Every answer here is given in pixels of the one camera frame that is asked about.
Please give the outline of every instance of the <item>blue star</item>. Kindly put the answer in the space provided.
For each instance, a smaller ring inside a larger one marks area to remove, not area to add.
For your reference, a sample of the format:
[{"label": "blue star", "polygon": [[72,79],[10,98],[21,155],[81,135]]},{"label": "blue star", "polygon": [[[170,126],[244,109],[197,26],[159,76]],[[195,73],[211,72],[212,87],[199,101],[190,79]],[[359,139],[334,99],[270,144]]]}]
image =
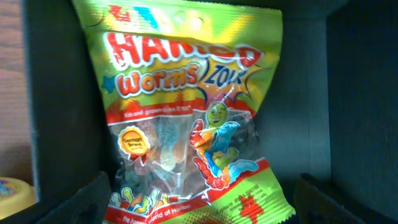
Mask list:
[{"label": "blue star", "polygon": [[103,76],[103,83],[102,83],[101,87],[104,88],[106,91],[108,91],[108,93],[113,92],[114,78],[115,78],[115,76],[112,76],[112,77]]}]

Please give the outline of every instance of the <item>cartoon character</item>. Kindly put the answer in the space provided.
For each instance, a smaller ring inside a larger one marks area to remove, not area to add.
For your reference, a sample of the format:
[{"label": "cartoon character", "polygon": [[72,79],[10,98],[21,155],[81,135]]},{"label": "cartoon character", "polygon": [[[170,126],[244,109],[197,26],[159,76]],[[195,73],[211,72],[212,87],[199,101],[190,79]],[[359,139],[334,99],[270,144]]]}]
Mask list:
[{"label": "cartoon character", "polygon": [[193,158],[193,161],[206,179],[206,183],[215,189],[227,187],[245,170],[258,168],[253,161],[233,162],[239,151],[235,147],[229,147],[229,144],[240,125],[235,121],[228,121],[228,114],[228,107],[223,102],[217,101],[206,113],[208,125],[205,130],[203,130],[203,120],[198,119],[190,133],[190,142],[200,156]]}]

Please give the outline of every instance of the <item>yellow object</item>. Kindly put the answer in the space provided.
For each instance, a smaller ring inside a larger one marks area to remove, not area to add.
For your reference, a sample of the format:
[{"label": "yellow object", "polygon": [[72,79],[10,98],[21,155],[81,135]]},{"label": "yellow object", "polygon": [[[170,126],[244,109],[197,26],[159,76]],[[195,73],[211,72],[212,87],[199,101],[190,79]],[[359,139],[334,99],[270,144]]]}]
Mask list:
[{"label": "yellow object", "polygon": [[22,180],[0,177],[0,220],[36,203],[33,188]]}]

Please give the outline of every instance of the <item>haribo candy package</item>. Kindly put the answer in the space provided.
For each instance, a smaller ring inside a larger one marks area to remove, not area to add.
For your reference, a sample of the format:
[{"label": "haribo candy package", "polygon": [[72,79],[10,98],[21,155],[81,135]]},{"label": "haribo candy package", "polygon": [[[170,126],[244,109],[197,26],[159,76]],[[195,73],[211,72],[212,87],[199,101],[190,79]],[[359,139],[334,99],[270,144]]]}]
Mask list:
[{"label": "haribo candy package", "polygon": [[253,116],[282,43],[278,10],[75,0],[121,167],[106,223],[280,223],[295,213]]}]

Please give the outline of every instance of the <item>wooden table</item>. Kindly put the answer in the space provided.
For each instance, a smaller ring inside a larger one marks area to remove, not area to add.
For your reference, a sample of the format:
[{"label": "wooden table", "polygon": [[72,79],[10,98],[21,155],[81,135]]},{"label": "wooden table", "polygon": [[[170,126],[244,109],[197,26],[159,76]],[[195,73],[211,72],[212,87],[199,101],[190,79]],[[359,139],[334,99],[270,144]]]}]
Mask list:
[{"label": "wooden table", "polygon": [[32,182],[21,0],[0,0],[0,177]]}]

